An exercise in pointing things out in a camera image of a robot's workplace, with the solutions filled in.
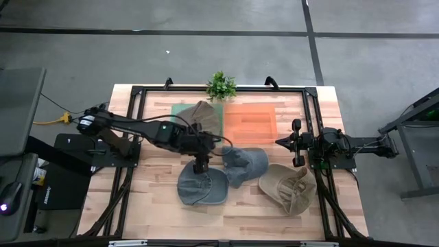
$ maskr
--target baseball cap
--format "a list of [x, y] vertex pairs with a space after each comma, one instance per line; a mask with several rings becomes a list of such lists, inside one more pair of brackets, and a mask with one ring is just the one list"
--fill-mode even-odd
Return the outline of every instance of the baseball cap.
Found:
[[295, 170], [271, 164], [259, 179], [261, 190], [280, 203], [289, 215], [305, 211], [316, 196], [317, 183], [311, 171], [302, 167]]
[[246, 180], [258, 178], [267, 171], [268, 155], [261, 148], [223, 147], [224, 172], [230, 185], [239, 188]]
[[214, 167], [208, 172], [195, 174], [189, 161], [178, 177], [177, 192], [181, 201], [186, 205], [221, 204], [226, 201], [228, 181], [225, 173]]
[[[177, 113], [177, 116], [182, 117], [189, 124], [200, 123], [202, 131], [219, 135], [222, 130], [220, 119], [214, 107], [204, 101], [199, 101], [195, 106], [180, 111]], [[178, 118], [175, 119], [175, 122], [185, 125], [185, 123]]]

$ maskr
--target wooden table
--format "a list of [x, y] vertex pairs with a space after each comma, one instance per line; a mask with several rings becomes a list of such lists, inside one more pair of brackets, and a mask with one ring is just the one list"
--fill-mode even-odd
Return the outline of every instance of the wooden table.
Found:
[[[132, 86], [132, 84], [115, 85], [109, 111], [126, 115]], [[317, 90], [324, 126], [343, 130], [335, 88], [318, 86]], [[205, 99], [206, 95], [203, 92], [148, 92], [143, 117], [170, 114], [173, 104], [195, 104]], [[238, 96], [229, 103], [275, 104], [279, 137], [291, 134], [293, 119], [305, 121], [300, 93], [243, 92], [238, 93]], [[313, 126], [317, 126], [312, 104], [310, 106]], [[302, 125], [302, 131], [306, 131], [305, 124]], [[294, 154], [274, 143], [236, 144], [236, 146], [263, 148], [268, 153], [271, 163], [292, 166]], [[147, 141], [143, 142], [139, 166], [134, 171], [131, 185], [124, 239], [324, 239], [317, 196], [301, 215], [286, 216], [281, 206], [258, 188], [257, 179], [246, 181], [238, 189], [229, 188], [228, 198], [224, 204], [184, 205], [178, 197], [176, 183], [181, 170], [191, 159], [188, 156], [155, 148]], [[220, 157], [215, 157], [211, 159], [209, 165], [221, 167], [222, 160]], [[105, 168], [92, 177], [78, 234], [87, 231], [106, 208], [114, 172], [114, 168]], [[361, 200], [354, 178], [348, 172], [337, 169], [334, 170], [334, 179], [341, 208], [359, 231], [367, 235]], [[335, 233], [333, 212], [329, 205], [327, 207], [331, 229]]]

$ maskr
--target orange rectangle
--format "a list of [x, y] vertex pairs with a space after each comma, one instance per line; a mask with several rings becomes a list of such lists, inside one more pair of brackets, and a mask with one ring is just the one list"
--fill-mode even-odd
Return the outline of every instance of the orange rectangle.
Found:
[[274, 105], [225, 105], [224, 136], [233, 143], [273, 143], [278, 136]]

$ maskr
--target computer mouse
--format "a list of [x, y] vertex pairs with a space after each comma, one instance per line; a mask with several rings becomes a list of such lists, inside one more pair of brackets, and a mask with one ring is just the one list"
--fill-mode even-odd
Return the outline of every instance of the computer mouse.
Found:
[[21, 187], [20, 182], [13, 182], [5, 186], [0, 193], [0, 214], [12, 215], [20, 207]]

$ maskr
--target green plant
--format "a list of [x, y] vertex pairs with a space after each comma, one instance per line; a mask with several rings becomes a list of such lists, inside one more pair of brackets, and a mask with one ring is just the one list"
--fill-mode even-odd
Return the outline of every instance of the green plant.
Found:
[[226, 97], [236, 96], [235, 87], [235, 78], [224, 77], [224, 73], [218, 71], [212, 75], [212, 80], [207, 84], [208, 99], [213, 102], [214, 99], [223, 100]]

